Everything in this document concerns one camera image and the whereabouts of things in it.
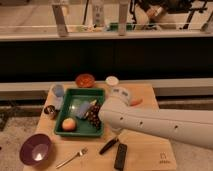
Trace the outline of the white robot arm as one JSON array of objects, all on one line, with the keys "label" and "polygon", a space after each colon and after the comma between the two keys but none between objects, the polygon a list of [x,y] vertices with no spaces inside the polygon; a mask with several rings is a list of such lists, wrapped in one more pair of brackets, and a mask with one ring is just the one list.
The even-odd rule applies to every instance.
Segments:
[{"label": "white robot arm", "polygon": [[130,105],[131,93],[113,87],[99,118],[116,132],[122,129],[213,149],[213,111],[146,109]]}]

